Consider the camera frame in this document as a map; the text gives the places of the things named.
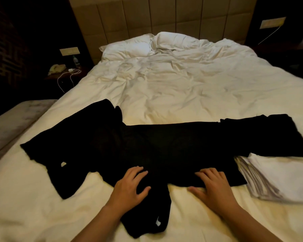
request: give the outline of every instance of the pillow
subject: pillow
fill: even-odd
[[[146,34],[102,46],[100,47],[103,52],[101,60],[115,61],[152,55],[154,52],[150,43],[153,37],[154,35],[152,34]]]
[[[194,37],[171,32],[159,32],[152,40],[152,48],[169,50],[188,50],[203,46],[208,40],[199,40]]]

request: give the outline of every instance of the white duvet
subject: white duvet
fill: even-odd
[[[70,241],[106,203],[112,187],[98,173],[89,173],[76,194],[62,200],[45,167],[30,161],[19,146],[105,98],[120,106],[127,125],[288,114],[303,135],[303,80],[230,40],[100,62],[0,160],[0,241]],[[238,203],[283,241],[303,241],[303,204],[260,201],[250,197],[246,186],[232,189]],[[166,231],[138,241],[236,241],[225,223],[186,188],[169,185],[169,191]],[[111,240],[133,238],[120,224]]]

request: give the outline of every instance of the switch panel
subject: switch panel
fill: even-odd
[[[277,19],[267,19],[261,22],[260,29],[272,28],[272,27],[279,27],[284,24],[286,17],[277,18]]]
[[[60,49],[62,56],[68,56],[68,55],[74,55],[74,54],[80,54],[80,51],[77,47],[70,47],[70,48],[63,48]]]

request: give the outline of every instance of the headboard panel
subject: headboard panel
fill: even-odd
[[[93,59],[99,47],[147,33],[177,32],[244,43],[257,0],[70,0]]]

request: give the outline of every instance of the person's right arm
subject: person's right arm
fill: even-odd
[[[206,191],[196,187],[188,187],[188,190],[221,216],[240,241],[281,242],[237,203],[223,172],[209,168],[195,174],[205,183]]]

